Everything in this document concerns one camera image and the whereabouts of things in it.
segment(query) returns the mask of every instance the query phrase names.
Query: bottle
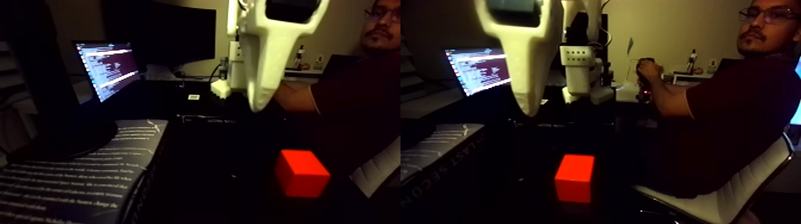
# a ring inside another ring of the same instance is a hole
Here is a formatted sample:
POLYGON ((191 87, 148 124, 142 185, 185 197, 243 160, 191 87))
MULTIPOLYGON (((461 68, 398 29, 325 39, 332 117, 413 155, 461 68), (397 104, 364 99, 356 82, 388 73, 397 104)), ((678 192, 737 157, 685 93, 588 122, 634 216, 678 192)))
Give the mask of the bottle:
POLYGON ((695 49, 693 49, 693 54, 690 54, 690 59, 687 60, 687 73, 694 74, 695 71, 695 59, 698 57, 698 54, 695 53, 695 49))
POLYGON ((297 70, 300 70, 300 60, 303 58, 303 52, 305 51, 306 50, 303 50, 303 46, 301 45, 300 49, 298 49, 298 54, 295 54, 295 68, 297 70))

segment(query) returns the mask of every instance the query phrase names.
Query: computer monitor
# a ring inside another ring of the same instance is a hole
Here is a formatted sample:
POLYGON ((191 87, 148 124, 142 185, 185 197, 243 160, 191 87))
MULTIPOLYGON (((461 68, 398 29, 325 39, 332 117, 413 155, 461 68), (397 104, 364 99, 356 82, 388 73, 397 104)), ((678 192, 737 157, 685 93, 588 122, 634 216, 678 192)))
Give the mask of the computer monitor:
MULTIPOLYGON (((801 57, 799 57, 799 63, 795 65, 795 73, 801 78, 801 57)), ((793 119, 790 119, 790 124, 801 126, 801 102, 799 103, 799 108, 795 110, 793 119)))
POLYGON ((100 102, 139 80, 130 43, 76 42, 75 49, 100 102))
POLYGON ((447 49, 445 57, 466 96, 511 82, 503 49, 447 49))

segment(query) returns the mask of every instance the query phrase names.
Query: black monitor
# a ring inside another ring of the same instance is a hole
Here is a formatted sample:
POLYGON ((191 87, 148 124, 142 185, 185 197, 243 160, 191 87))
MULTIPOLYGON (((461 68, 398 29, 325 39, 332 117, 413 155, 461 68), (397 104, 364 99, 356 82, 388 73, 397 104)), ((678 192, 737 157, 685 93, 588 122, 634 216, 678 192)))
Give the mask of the black monitor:
POLYGON ((215 58, 217 11, 150 2, 144 39, 135 42, 148 64, 178 66, 215 58))
POLYGON ((147 64, 175 67, 215 59, 217 18, 225 14, 139 0, 102 0, 101 7, 106 38, 132 44, 139 72, 147 72, 147 64))
MULTIPOLYGON (((795 65, 795 73, 801 78, 801 57, 799 57, 798 64, 795 65)), ((795 110, 795 115, 790 119, 790 124, 794 126, 801 126, 801 103, 799 108, 795 110)))
POLYGON ((74 45, 100 102, 139 80, 130 43, 76 42, 74 45))
POLYGON ((443 55, 466 96, 512 81, 503 49, 447 49, 443 55))

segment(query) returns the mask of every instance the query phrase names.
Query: white plastic part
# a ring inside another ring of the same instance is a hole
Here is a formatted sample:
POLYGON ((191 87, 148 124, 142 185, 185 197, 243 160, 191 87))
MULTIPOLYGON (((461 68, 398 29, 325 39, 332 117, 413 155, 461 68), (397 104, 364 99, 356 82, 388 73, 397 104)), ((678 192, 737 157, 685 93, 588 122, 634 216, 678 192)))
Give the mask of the white plastic part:
POLYGON ((588 96, 592 82, 600 77, 601 64, 590 46, 560 46, 562 65, 565 67, 567 88, 574 96, 588 96))
POLYGON ((228 44, 228 85, 233 90, 246 90, 248 80, 244 73, 244 57, 239 42, 232 41, 228 44))
POLYGON ((594 105, 609 101, 612 97, 614 97, 614 90, 608 86, 595 86, 590 92, 590 101, 594 105))
MULTIPOLYGON (((589 17, 587 38, 590 42, 597 42, 598 31, 601 29, 601 1, 603 0, 562 0, 562 6, 565 7, 563 18, 565 23, 562 25, 562 30, 567 30, 567 27, 573 23, 579 11, 585 11, 589 17)), ((566 42, 564 32, 562 33, 562 41, 566 42)))
POLYGON ((239 44, 244 56, 244 79, 247 80, 248 104, 261 111, 278 89, 284 67, 298 38, 313 34, 328 8, 330 0, 320 0, 306 23, 277 21, 267 18, 266 1, 250 3, 238 22, 239 44))
POLYGON ((211 92, 219 98, 228 98, 231 95, 231 87, 228 81, 220 79, 211 83, 211 92))
POLYGON ((559 0, 543 0, 538 27, 508 26, 495 22, 485 0, 474 0, 481 27, 501 40, 512 92, 524 114, 537 115, 553 56, 562 40, 563 9, 559 0))
POLYGON ((228 21, 225 25, 225 34, 236 37, 236 22, 239 21, 239 0, 228 0, 228 21))

